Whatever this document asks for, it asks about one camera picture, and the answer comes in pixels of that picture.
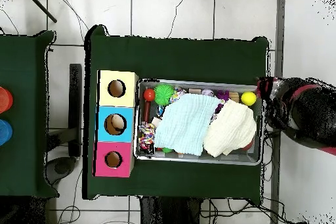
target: green mat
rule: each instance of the green mat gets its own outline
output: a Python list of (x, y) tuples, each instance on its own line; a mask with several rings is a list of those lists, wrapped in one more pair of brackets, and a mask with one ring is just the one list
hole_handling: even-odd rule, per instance
[(96, 71), (140, 78), (256, 85), (264, 76), (268, 41), (196, 41), (106, 36), (94, 26), (85, 38), (83, 197), (101, 195), (250, 198), (260, 202), (261, 165), (235, 166), (136, 160), (130, 178), (93, 177)]
[(46, 48), (54, 32), (34, 37), (0, 35), (0, 86), (13, 95), (10, 110), (0, 114), (13, 129), (0, 146), (0, 195), (52, 197), (44, 178), (46, 149)]

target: pink box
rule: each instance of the pink box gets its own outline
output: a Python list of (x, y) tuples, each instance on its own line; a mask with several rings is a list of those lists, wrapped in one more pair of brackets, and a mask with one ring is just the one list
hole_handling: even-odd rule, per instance
[[(96, 151), (96, 177), (129, 177), (134, 166), (132, 144), (126, 142), (97, 142)], [(109, 152), (117, 152), (121, 156), (121, 163), (116, 168), (109, 167), (105, 162), (105, 156)]]

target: blue cup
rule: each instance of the blue cup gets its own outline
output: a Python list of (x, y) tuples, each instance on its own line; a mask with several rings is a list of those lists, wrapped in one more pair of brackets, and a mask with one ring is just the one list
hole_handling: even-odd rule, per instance
[(11, 125), (4, 120), (0, 120), (0, 146), (12, 137), (12, 133)]

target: yellow box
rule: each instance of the yellow box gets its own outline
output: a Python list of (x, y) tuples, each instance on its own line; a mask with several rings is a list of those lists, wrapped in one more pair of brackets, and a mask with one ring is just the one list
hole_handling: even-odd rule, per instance
[[(138, 76), (134, 72), (99, 70), (97, 78), (100, 87), (99, 105), (117, 107), (135, 106), (135, 90)], [(122, 94), (116, 92), (116, 89), (119, 89), (116, 87), (120, 89), (122, 87)]]

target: toy block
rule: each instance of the toy block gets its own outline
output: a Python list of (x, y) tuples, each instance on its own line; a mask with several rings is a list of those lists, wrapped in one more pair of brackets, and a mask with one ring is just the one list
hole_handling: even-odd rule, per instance
[(134, 107), (138, 76), (134, 72), (99, 70), (99, 105)]
[(99, 106), (97, 141), (132, 142), (134, 110), (127, 107)]
[(97, 142), (95, 177), (129, 177), (133, 166), (132, 143)]

